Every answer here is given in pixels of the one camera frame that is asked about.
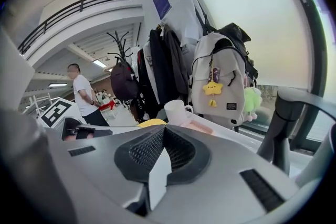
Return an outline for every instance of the dark maroon backpack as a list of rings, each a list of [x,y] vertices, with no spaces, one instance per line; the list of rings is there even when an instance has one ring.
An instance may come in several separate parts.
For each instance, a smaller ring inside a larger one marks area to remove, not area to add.
[[[111,86],[115,97],[120,101],[132,100],[140,95],[135,74],[126,62],[118,62],[111,72]]]

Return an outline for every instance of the yellow object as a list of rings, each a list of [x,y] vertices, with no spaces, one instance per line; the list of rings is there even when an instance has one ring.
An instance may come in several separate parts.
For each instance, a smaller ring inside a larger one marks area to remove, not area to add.
[[[205,91],[206,95],[221,94],[222,87],[223,87],[223,84],[210,81],[207,85],[203,86],[203,90]]]
[[[208,105],[209,105],[209,106],[213,106],[214,108],[217,107],[217,103],[216,103],[214,97],[212,97],[212,99],[209,101],[209,104],[208,104]]]
[[[166,123],[163,120],[160,120],[160,119],[151,119],[151,120],[145,121],[143,123],[140,123],[137,126],[138,127],[148,127],[148,126],[162,125],[162,124],[166,124]]]

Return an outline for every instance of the white t-shirt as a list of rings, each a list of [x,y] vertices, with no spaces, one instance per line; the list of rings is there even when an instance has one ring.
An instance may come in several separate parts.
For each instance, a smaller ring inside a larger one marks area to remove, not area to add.
[[[87,116],[91,113],[93,113],[94,111],[96,111],[98,109],[98,107],[96,107],[95,105],[91,105],[89,103],[87,103],[82,96],[80,96],[79,94],[79,90],[85,90],[87,95],[92,98],[92,93],[91,93],[91,85],[89,83],[89,81],[84,78],[83,75],[78,75],[77,78],[75,78],[74,80],[74,85],[73,85],[73,92],[75,95],[75,102],[79,108],[79,112],[82,116]]]

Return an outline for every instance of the ceiling light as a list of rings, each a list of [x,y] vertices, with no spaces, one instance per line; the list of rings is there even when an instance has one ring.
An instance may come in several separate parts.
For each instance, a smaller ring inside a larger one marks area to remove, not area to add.
[[[100,67],[106,67],[106,65],[105,64],[103,64],[101,61],[99,61],[99,60],[96,60],[96,61],[93,61],[93,63],[95,63],[97,66],[100,66]]]
[[[49,84],[49,87],[64,87],[68,85],[67,83],[51,83]]]

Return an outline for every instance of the pink object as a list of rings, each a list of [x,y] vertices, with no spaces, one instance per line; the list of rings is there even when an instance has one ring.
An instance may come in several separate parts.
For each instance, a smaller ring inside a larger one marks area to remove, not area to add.
[[[203,125],[202,123],[199,123],[193,120],[185,122],[181,124],[180,126],[188,128],[188,129],[193,129],[195,131],[199,131],[199,132],[206,133],[206,134],[213,134],[214,132],[214,130],[212,130],[210,127],[207,127]]]
[[[250,115],[246,116],[246,121],[252,121],[252,120],[253,120],[252,116],[250,116]]]

